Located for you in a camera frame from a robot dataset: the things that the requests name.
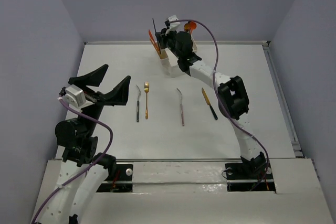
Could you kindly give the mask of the orange plastic knife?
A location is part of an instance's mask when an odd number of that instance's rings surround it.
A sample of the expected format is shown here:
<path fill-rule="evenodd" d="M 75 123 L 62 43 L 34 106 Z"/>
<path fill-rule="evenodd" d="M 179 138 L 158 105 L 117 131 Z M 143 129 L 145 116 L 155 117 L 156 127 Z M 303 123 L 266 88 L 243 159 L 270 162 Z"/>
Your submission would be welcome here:
<path fill-rule="evenodd" d="M 149 37 L 155 41 L 155 39 L 154 39 L 154 37 L 153 37 L 153 35 L 152 35 L 152 33 L 151 33 L 150 30 L 148 30 L 148 33 L 149 33 Z"/>

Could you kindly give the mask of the gold knife green handle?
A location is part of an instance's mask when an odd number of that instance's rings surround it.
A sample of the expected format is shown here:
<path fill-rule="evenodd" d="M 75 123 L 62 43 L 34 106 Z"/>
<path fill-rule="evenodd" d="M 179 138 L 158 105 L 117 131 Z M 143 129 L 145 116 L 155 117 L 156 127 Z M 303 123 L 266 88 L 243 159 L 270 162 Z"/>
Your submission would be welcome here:
<path fill-rule="evenodd" d="M 213 109 L 213 107 L 212 107 L 212 105 L 211 105 L 211 103 L 210 103 L 210 100 L 209 100 L 209 98 L 208 98 L 208 96 L 207 96 L 207 94 L 206 94 L 204 88 L 202 88 L 202 95 L 203 95 L 203 97 L 204 97 L 204 99 L 205 99 L 206 104 L 207 104 L 208 107 L 210 108 L 211 113 L 212 113 L 214 119 L 215 119 L 215 120 L 218 120 L 218 116 L 217 116 L 215 110 Z"/>

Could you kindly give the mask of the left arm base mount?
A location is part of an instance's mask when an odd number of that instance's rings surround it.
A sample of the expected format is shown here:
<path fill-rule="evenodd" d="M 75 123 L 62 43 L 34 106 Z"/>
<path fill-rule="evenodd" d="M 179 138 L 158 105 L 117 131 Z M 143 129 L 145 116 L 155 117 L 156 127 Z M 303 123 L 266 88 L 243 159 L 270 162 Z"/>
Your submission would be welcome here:
<path fill-rule="evenodd" d="M 97 189 L 98 193 L 131 193 L 133 192 L 133 164 L 117 163 L 114 175 L 108 178 Z"/>

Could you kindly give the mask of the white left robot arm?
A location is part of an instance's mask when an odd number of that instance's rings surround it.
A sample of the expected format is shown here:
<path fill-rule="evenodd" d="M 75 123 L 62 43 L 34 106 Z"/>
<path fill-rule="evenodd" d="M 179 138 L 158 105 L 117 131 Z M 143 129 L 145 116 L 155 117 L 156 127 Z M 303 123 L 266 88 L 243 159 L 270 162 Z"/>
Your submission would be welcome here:
<path fill-rule="evenodd" d="M 81 223 L 102 182 L 117 175 L 117 160 L 107 153 L 113 131 L 99 117 L 106 106 L 127 104 L 131 77 L 126 76 L 108 93 L 93 90 L 108 68 L 104 64 L 83 76 L 71 77 L 59 93 L 60 104 L 76 117 L 55 127 L 57 145 L 64 148 L 61 166 L 54 190 L 37 209 L 32 223 Z"/>

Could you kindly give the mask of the iridescent metal spoon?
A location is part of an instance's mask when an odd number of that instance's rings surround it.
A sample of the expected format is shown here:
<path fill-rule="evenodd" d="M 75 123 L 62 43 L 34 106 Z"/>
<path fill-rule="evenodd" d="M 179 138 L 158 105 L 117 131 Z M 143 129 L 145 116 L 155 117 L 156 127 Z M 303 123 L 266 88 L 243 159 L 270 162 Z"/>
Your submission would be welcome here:
<path fill-rule="evenodd" d="M 189 32 L 190 31 L 190 24 L 189 23 L 185 23 L 184 24 L 184 31 L 185 32 Z"/>

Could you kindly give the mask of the dark blue chopstick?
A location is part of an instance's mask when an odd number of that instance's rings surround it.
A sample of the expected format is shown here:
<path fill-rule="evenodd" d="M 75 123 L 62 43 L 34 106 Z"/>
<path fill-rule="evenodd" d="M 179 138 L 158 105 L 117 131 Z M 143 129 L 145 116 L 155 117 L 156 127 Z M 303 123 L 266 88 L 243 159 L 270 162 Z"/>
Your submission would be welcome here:
<path fill-rule="evenodd" d="M 154 28 L 154 37 L 156 39 L 156 43 L 157 43 L 157 46 L 158 46 L 158 50 L 159 50 L 159 55 L 160 57 L 162 56 L 162 53 L 161 53 L 161 46 L 160 46 L 160 41 L 156 35 L 157 33 L 157 29 L 156 29 L 156 25 L 155 25 L 155 21 L 154 21 L 154 18 L 152 18 L 152 23 L 153 23 L 153 28 Z"/>

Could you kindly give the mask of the orange chopstick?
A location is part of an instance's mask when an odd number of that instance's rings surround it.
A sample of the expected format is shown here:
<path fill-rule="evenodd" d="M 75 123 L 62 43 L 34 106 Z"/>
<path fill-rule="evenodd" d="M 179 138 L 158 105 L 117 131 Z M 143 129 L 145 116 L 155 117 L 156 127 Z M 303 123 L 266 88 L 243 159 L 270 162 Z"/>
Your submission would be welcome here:
<path fill-rule="evenodd" d="M 156 42 L 153 39 L 151 39 L 151 38 L 150 38 L 150 42 L 152 43 L 152 45 L 153 45 L 156 53 L 158 54 L 159 58 L 161 58 L 161 53 L 160 53 L 160 50 L 159 50 L 158 45 L 156 44 Z"/>

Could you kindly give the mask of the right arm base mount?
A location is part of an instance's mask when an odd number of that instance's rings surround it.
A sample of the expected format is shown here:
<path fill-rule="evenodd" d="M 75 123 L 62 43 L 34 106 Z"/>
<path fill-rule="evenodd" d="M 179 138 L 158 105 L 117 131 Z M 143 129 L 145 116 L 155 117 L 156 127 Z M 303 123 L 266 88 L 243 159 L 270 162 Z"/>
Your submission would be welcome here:
<path fill-rule="evenodd" d="M 221 175 L 227 182 L 229 192 L 247 192 L 247 191 L 276 191 L 274 177 L 271 166 L 266 171 L 265 178 L 262 179 L 265 172 L 257 172 L 248 175 L 242 170 L 242 163 L 226 163 L 225 169 Z"/>

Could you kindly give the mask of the orange plastic spoon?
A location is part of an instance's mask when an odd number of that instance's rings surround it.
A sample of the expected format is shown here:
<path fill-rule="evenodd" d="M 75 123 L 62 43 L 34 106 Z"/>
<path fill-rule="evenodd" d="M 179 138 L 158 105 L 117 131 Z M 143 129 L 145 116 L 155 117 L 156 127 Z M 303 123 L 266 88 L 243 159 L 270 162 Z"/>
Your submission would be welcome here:
<path fill-rule="evenodd" d="M 188 25 L 189 25 L 188 31 L 190 34 L 192 34 L 192 32 L 197 28 L 197 23 L 193 21 L 189 21 Z"/>

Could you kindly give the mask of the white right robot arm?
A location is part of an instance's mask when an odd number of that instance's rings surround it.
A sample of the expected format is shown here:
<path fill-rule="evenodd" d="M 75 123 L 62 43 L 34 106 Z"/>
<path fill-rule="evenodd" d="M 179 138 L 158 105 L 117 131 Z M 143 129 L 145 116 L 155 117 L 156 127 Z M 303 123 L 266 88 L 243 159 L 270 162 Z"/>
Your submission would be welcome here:
<path fill-rule="evenodd" d="M 194 51 L 194 41 L 189 32 L 163 28 L 155 32 L 161 50 L 169 49 L 177 58 L 182 72 L 213 88 L 218 107 L 230 120 L 240 148 L 241 165 L 238 169 L 248 177 L 266 175 L 269 157 L 261 150 L 258 140 L 249 132 L 249 98 L 241 77 L 228 77 L 208 66 Z"/>

